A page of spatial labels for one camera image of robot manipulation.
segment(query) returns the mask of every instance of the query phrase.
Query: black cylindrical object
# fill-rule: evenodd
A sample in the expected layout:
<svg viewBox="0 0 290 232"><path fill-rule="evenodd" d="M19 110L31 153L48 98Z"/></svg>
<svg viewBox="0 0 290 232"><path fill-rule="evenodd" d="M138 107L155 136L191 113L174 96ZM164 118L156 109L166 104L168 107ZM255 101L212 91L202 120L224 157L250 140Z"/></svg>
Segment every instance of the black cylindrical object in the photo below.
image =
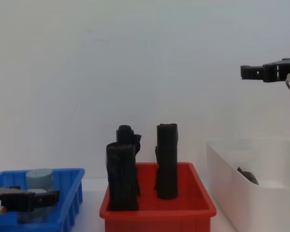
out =
<svg viewBox="0 0 290 232"><path fill-rule="evenodd" d="M138 210L135 148L111 143L106 147L106 169L112 211Z"/></svg>
<svg viewBox="0 0 290 232"><path fill-rule="evenodd" d="M173 199L178 195L177 142L177 124L157 126L156 158L158 169L155 188L160 199Z"/></svg>
<svg viewBox="0 0 290 232"><path fill-rule="evenodd" d="M134 134L131 126L121 125L118 130L116 130L116 141L120 144L132 144L134 145L135 155L140 151L141 145L141 136L139 134ZM139 182L136 178L136 187L138 195L141 195Z"/></svg>

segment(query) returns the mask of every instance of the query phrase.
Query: gray cap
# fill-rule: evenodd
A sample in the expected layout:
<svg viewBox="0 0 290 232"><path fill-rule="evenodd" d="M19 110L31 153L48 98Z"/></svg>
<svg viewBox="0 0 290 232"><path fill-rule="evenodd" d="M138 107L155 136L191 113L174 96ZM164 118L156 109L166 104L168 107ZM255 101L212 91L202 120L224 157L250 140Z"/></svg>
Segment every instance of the gray cap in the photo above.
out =
<svg viewBox="0 0 290 232"><path fill-rule="evenodd" d="M28 189L40 189L54 184L53 170L42 168L31 170L26 173L26 183Z"/></svg>

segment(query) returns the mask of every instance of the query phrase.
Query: white wall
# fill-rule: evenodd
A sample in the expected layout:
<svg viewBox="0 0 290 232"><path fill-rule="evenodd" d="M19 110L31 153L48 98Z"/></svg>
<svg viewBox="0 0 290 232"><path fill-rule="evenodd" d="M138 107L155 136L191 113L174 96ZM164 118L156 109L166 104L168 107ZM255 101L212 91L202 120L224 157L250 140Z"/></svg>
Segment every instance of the white wall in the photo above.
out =
<svg viewBox="0 0 290 232"><path fill-rule="evenodd" d="M155 161L156 125L206 172L205 141L290 137L284 83L240 65L290 57L290 0L0 0L0 171L106 176L120 124Z"/></svg>

